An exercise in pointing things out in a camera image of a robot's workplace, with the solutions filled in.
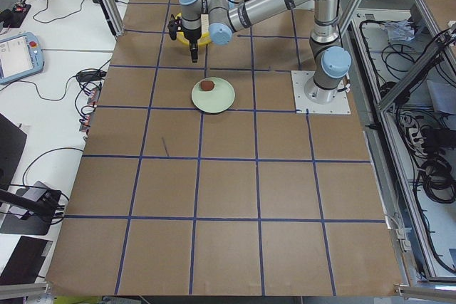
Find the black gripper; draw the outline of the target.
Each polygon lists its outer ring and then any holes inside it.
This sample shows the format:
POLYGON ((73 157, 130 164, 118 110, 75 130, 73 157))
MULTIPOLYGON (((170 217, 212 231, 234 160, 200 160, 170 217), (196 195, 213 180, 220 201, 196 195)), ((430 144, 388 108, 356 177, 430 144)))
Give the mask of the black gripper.
POLYGON ((196 63, 199 58, 198 40, 202 36, 201 19, 188 20, 182 19, 182 32, 184 37, 189 41, 190 57, 193 63, 196 63))

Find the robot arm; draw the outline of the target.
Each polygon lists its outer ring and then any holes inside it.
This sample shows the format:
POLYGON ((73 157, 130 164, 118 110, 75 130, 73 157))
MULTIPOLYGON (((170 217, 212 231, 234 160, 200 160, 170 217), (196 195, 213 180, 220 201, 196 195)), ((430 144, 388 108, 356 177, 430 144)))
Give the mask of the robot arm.
POLYGON ((341 47, 338 30, 339 0, 179 0, 180 16, 171 16, 167 25, 171 39, 183 33, 192 62, 198 61, 198 40, 202 36, 202 15, 208 16, 208 32, 213 43, 228 44, 235 32, 250 28, 285 11, 314 1, 314 25, 310 44, 316 71, 306 82, 306 97, 318 104, 332 102, 341 80, 351 67, 351 56, 341 47))

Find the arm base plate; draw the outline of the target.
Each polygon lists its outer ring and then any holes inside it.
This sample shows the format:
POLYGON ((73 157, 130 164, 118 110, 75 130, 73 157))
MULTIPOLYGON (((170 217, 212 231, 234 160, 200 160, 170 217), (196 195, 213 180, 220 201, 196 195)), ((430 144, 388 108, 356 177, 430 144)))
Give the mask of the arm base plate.
POLYGON ((350 115, 346 87, 341 80, 333 90, 322 90, 314 83, 314 71, 292 70, 291 82, 296 112, 317 115, 350 115))

